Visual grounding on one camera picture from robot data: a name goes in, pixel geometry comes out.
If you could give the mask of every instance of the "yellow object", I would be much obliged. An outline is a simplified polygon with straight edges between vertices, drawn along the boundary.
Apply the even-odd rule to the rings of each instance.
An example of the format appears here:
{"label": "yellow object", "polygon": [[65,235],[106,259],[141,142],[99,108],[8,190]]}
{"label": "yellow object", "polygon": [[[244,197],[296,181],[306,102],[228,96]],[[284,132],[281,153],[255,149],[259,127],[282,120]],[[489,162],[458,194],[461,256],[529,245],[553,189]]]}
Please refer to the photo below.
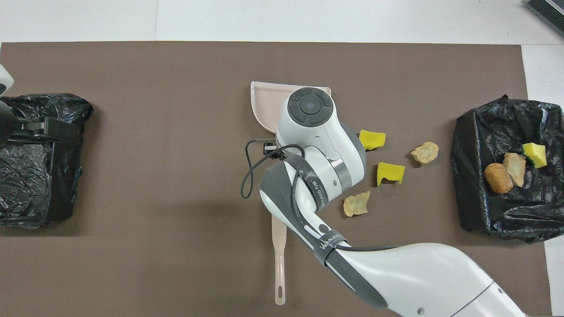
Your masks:
{"label": "yellow object", "polygon": [[361,130],[358,138],[364,146],[364,149],[367,150],[381,147],[384,145],[384,143],[386,143],[386,134],[381,132]]}
{"label": "yellow object", "polygon": [[380,186],[382,179],[387,180],[397,180],[398,184],[402,183],[403,172],[405,172],[406,167],[403,165],[394,165],[384,162],[378,163],[378,170],[376,171],[376,185]]}
{"label": "yellow object", "polygon": [[536,169],[547,165],[545,146],[540,146],[535,143],[523,144],[523,154],[531,159]]}

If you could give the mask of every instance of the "black plastic bag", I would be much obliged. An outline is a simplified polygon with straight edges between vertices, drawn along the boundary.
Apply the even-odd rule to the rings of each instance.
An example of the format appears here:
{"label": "black plastic bag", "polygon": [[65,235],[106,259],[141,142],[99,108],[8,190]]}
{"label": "black plastic bag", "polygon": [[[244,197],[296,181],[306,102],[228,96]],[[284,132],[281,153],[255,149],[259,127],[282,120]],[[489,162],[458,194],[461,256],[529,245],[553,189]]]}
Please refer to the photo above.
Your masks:
{"label": "black plastic bag", "polygon": [[[458,118],[451,163],[463,229],[527,243],[564,233],[563,124],[558,105],[507,96]],[[492,192],[486,166],[502,163],[506,152],[522,154],[530,142],[546,146],[548,166],[537,169],[527,160],[523,187]]]}
{"label": "black plastic bag", "polygon": [[72,216],[82,173],[84,122],[93,112],[72,94],[0,97],[17,117],[52,117],[81,127],[74,143],[11,144],[0,147],[0,226],[37,228]]}

